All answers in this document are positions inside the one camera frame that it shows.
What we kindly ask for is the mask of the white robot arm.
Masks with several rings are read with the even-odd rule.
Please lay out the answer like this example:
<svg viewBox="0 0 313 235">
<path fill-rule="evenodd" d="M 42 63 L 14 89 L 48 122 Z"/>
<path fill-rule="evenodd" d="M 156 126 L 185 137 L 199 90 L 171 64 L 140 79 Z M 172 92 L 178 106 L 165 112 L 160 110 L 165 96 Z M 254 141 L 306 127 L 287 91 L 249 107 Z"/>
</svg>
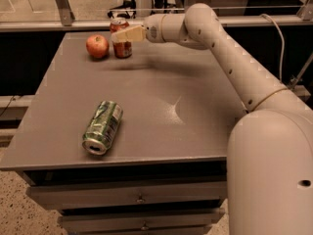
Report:
<svg viewBox="0 0 313 235">
<path fill-rule="evenodd" d="M 210 50 L 246 107 L 227 149 L 230 235 L 313 235 L 313 111 L 205 4 L 148 16 L 112 35 L 116 42 L 144 39 Z"/>
</svg>

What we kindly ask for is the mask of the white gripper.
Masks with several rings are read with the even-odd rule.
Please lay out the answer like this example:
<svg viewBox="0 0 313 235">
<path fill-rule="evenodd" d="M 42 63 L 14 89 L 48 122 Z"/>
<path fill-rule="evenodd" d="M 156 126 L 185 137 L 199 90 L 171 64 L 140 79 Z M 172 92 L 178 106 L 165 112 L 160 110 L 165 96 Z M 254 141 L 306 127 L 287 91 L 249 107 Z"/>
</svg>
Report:
<svg viewBox="0 0 313 235">
<path fill-rule="evenodd" d="M 139 42 L 147 38 L 154 43 L 163 43 L 162 21 L 165 14 L 155 14 L 144 19 L 144 27 L 133 25 L 112 34 L 114 43 Z"/>
</svg>

